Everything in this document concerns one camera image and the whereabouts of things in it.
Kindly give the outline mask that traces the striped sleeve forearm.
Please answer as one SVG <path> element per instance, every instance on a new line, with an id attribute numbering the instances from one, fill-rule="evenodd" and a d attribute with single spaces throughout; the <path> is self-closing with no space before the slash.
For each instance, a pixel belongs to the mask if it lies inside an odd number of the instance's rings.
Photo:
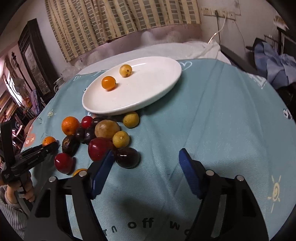
<path id="1" fill-rule="evenodd" d="M 8 185 L 1 186 L 1 211 L 13 230 L 23 240 L 28 217 L 21 208 L 15 194 L 8 196 Z"/>

